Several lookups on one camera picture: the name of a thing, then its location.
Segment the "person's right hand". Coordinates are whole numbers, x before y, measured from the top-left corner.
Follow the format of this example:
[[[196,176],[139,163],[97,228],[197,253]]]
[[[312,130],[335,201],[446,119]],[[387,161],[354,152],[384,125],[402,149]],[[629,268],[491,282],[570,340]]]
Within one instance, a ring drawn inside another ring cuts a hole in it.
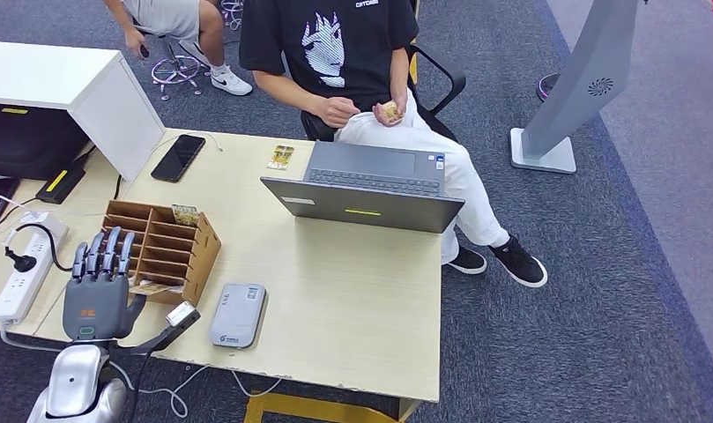
[[[360,110],[354,103],[344,97],[322,98],[315,111],[327,126],[334,129],[344,128],[348,121],[359,113]]]

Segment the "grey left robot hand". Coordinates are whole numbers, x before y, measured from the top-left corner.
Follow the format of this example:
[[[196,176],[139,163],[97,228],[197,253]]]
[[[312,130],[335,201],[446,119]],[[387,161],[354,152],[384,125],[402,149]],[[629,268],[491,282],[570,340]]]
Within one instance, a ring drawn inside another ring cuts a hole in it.
[[[129,296],[135,234],[128,232],[117,250],[121,231],[115,226],[107,234],[99,232],[76,250],[63,301],[63,330],[73,341],[126,338],[145,306],[144,294]]]

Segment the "person's left hand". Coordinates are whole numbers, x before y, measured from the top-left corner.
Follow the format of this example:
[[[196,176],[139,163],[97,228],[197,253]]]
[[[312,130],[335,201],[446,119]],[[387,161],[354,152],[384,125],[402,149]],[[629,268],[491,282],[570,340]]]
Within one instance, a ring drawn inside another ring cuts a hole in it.
[[[385,103],[377,103],[372,108],[375,119],[386,127],[392,127],[400,124],[403,120],[404,113],[400,110],[394,100]]]

